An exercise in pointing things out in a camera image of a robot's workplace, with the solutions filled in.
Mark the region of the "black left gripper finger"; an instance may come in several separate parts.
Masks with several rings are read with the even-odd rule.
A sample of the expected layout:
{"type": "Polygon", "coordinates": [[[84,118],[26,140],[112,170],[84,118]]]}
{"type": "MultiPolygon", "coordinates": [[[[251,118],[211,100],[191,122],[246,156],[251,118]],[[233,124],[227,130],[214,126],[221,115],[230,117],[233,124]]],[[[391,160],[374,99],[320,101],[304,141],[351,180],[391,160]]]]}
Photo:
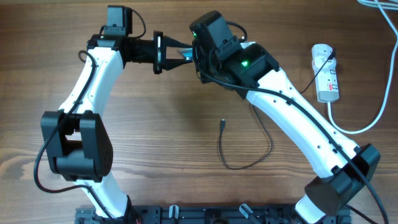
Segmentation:
{"type": "Polygon", "coordinates": [[[164,70],[171,70],[181,65],[185,65],[188,63],[192,63],[193,60],[185,60],[185,59],[176,59],[176,58],[167,58],[165,60],[165,65],[163,66],[164,70]]]}
{"type": "Polygon", "coordinates": [[[180,48],[180,49],[189,49],[192,48],[192,45],[182,43],[178,40],[175,40],[169,36],[163,36],[163,40],[165,42],[166,47],[180,48]]]}

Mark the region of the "blue screen smartphone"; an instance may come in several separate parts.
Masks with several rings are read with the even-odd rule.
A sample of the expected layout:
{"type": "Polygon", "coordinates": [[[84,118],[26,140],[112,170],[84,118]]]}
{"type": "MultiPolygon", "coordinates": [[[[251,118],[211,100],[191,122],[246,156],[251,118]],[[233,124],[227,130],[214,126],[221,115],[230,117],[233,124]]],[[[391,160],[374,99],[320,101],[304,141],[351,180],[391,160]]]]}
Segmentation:
{"type": "Polygon", "coordinates": [[[177,52],[182,56],[185,60],[193,60],[192,48],[180,49],[177,52]]]}

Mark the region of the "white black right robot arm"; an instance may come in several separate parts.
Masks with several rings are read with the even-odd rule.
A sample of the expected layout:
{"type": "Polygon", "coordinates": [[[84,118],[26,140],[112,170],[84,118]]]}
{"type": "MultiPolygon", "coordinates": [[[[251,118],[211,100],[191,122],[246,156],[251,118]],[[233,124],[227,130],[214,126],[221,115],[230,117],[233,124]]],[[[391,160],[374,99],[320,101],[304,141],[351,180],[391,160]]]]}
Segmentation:
{"type": "Polygon", "coordinates": [[[296,217],[319,223],[336,215],[371,179],[381,158],[336,130],[294,88],[278,61],[261,45],[244,46],[218,11],[190,24],[193,61],[200,75],[268,115],[297,145],[316,176],[295,204],[296,217]]]}

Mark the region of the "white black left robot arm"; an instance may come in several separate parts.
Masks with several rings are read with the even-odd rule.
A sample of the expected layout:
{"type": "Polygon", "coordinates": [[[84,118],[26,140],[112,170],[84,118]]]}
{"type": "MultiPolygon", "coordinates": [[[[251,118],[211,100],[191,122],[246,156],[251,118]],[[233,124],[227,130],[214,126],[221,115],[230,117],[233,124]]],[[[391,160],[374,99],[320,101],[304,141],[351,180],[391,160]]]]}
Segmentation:
{"type": "Polygon", "coordinates": [[[128,62],[151,63],[155,74],[190,62],[167,59],[167,47],[188,49],[190,45],[155,31],[151,40],[128,34],[95,34],[88,41],[83,71],[69,97],[57,111],[46,111],[40,121],[44,144],[34,166],[34,180],[39,181],[39,164],[47,155],[54,174],[73,182],[71,189],[82,188],[95,209],[89,216],[98,223],[135,223],[139,215],[130,198],[123,193],[113,174],[113,146],[102,122],[109,95],[128,62]]]}

